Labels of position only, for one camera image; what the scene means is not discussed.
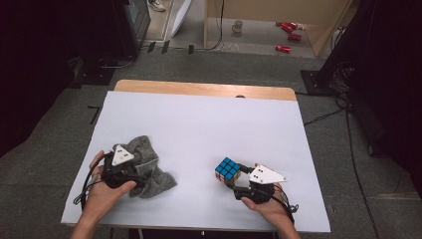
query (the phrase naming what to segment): white paper sheet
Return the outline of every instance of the white paper sheet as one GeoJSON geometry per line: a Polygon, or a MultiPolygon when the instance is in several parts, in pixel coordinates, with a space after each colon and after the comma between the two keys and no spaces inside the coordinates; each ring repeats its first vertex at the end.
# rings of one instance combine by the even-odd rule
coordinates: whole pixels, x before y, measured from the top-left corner
{"type": "MultiPolygon", "coordinates": [[[[76,223],[89,164],[116,143],[147,135],[158,166],[178,185],[150,199],[124,196],[102,224],[140,227],[270,231],[214,176],[228,156],[262,163],[288,178],[283,187],[299,231],[329,232],[314,162],[297,102],[108,92],[83,165],[71,189],[62,223],[76,223]]],[[[246,183],[243,174],[240,183],[246,183]]]]}

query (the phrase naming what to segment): red object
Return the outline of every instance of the red object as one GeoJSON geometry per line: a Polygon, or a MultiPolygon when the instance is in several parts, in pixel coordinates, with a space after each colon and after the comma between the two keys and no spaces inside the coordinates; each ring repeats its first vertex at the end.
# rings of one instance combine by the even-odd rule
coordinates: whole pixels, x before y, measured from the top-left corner
{"type": "Polygon", "coordinates": [[[289,34],[293,32],[293,28],[288,23],[282,23],[280,24],[280,27],[289,34]]]}
{"type": "Polygon", "coordinates": [[[284,53],[289,53],[290,49],[291,49],[290,47],[283,46],[282,44],[278,44],[277,47],[276,47],[276,51],[284,52],[284,53]]]}
{"type": "Polygon", "coordinates": [[[288,23],[288,24],[289,24],[289,26],[291,26],[291,28],[292,28],[293,30],[298,29],[298,24],[297,24],[297,23],[288,23]]]}
{"type": "Polygon", "coordinates": [[[299,34],[289,34],[288,36],[288,40],[297,41],[297,42],[300,41],[301,38],[302,38],[302,35],[299,35],[299,34]]]}

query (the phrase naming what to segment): person's left hand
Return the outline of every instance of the person's left hand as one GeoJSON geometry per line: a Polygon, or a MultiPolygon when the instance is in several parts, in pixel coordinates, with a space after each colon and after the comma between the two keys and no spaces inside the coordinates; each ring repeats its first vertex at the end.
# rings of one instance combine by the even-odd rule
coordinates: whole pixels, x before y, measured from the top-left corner
{"type": "MultiPolygon", "coordinates": [[[[97,160],[104,156],[104,152],[100,151],[94,158],[90,168],[96,163],[97,160]]],[[[126,193],[131,191],[136,182],[129,181],[118,188],[109,188],[102,182],[102,172],[104,167],[98,166],[93,171],[93,177],[96,176],[96,184],[94,184],[88,196],[87,204],[85,205],[83,217],[88,217],[94,220],[97,224],[103,217],[105,217],[115,203],[126,193]]]]}

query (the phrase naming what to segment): wooden table edge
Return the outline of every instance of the wooden table edge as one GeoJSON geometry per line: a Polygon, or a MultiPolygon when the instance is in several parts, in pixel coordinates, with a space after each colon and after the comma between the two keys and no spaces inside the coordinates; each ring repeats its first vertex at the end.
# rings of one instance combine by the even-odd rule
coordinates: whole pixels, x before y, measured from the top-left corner
{"type": "Polygon", "coordinates": [[[238,97],[251,99],[296,101],[295,91],[291,88],[256,87],[240,85],[220,85],[203,83],[180,83],[144,80],[119,80],[116,92],[138,92],[210,97],[238,97]]]}

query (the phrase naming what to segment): shoe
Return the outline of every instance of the shoe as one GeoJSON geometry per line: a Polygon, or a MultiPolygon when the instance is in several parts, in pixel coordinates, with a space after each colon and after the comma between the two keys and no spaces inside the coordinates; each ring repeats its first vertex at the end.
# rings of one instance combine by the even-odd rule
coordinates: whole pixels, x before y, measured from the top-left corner
{"type": "Polygon", "coordinates": [[[161,0],[146,0],[148,3],[148,6],[152,7],[157,12],[163,12],[165,11],[164,5],[162,5],[161,0]]]}

